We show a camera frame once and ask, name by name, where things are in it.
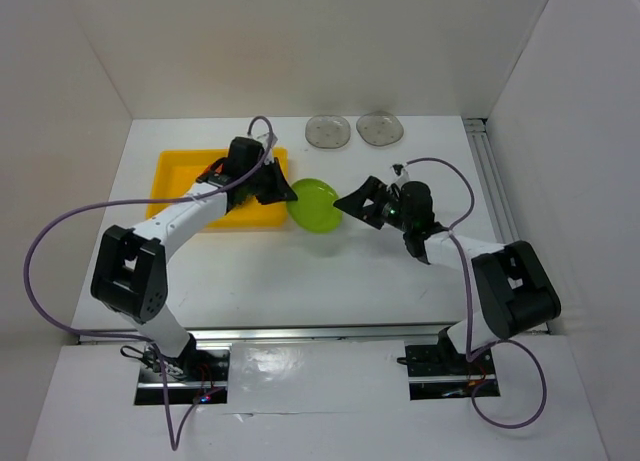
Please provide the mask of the green plate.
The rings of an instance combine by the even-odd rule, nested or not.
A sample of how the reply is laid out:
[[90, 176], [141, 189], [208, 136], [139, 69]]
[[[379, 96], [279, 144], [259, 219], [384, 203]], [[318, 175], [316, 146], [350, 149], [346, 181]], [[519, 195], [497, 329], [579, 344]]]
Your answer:
[[286, 203], [287, 212], [294, 223], [313, 234], [327, 234], [342, 222], [342, 213], [334, 207], [337, 192], [326, 182], [316, 178], [303, 178], [291, 186], [297, 199]]

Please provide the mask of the clear glass plate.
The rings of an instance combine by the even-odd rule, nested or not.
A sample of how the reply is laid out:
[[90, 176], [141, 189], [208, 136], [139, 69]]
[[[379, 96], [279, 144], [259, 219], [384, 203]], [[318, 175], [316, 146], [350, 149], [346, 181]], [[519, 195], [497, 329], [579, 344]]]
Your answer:
[[356, 130], [365, 143], [373, 147], [386, 147], [399, 142], [404, 136], [404, 127], [399, 119], [384, 111], [361, 116]]
[[351, 139], [351, 126], [341, 116], [316, 115], [306, 123], [305, 139], [318, 149], [340, 149]]

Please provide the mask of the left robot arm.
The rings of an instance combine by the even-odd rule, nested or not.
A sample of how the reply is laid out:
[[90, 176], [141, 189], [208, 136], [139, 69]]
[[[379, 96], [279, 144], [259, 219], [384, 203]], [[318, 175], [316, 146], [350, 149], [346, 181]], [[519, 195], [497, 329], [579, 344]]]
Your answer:
[[275, 138], [236, 137], [227, 154], [204, 170], [184, 193], [151, 218], [130, 228], [109, 227], [102, 236], [90, 285], [93, 298], [128, 320], [162, 354], [163, 370], [176, 380], [195, 375], [214, 357], [167, 305], [167, 266], [196, 233], [255, 198], [262, 205], [294, 201], [279, 161]]

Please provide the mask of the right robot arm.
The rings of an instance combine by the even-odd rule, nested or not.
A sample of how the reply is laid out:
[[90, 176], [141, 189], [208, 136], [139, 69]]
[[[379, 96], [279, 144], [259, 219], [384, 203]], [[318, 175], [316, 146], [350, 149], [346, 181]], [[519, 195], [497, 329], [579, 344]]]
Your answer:
[[442, 329], [436, 344], [438, 365], [448, 373], [460, 372], [480, 349], [561, 314], [559, 296], [530, 243], [455, 235], [436, 220], [431, 190], [423, 182], [387, 186], [369, 177], [334, 207], [378, 230], [389, 225], [401, 231], [417, 261], [462, 273], [466, 318]]

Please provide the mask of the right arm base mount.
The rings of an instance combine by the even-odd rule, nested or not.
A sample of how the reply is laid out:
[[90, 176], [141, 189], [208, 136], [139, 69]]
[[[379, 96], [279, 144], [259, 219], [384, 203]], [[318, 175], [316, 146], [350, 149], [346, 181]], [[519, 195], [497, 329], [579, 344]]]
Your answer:
[[469, 363], [464, 355], [446, 358], [432, 345], [406, 345], [396, 363], [406, 369], [412, 401], [499, 397], [500, 388], [491, 354]]

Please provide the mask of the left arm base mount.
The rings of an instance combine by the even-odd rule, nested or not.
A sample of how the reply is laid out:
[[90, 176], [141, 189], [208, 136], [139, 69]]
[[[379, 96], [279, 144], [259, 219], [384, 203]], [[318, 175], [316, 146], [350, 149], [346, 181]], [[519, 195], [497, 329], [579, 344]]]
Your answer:
[[[228, 399], [228, 376], [230, 349], [228, 347], [209, 350], [212, 360], [199, 362], [190, 374], [166, 364], [167, 389], [170, 405], [188, 405], [197, 401], [203, 405], [222, 405]], [[153, 351], [131, 345], [120, 348], [120, 355], [134, 360], [139, 365], [134, 404], [136, 406], [159, 406], [164, 403], [160, 363]]]

